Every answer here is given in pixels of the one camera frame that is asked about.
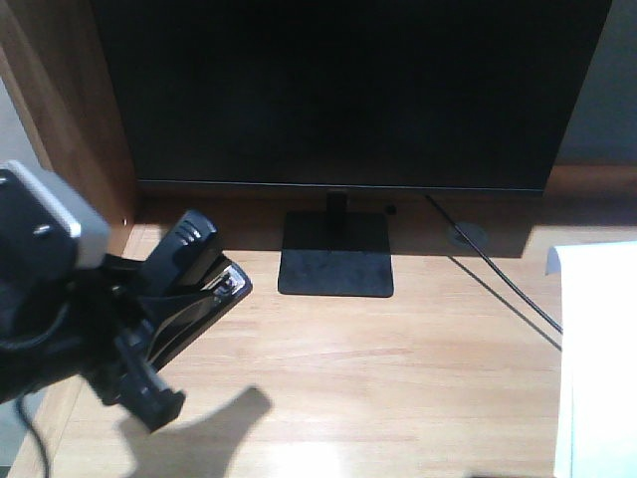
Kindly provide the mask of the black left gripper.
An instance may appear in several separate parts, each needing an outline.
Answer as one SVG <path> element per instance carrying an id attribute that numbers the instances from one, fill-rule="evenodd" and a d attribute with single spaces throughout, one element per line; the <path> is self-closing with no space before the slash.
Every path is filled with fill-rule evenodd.
<path id="1" fill-rule="evenodd" d="M 157 372 L 165 360 L 152 351 L 159 325 L 147 307 L 111 290 L 76 287 L 37 337 L 1 340 L 1 401 L 14 400 L 78 375 L 105 406 L 119 405 L 154 432 L 178 417 L 185 394 Z"/>

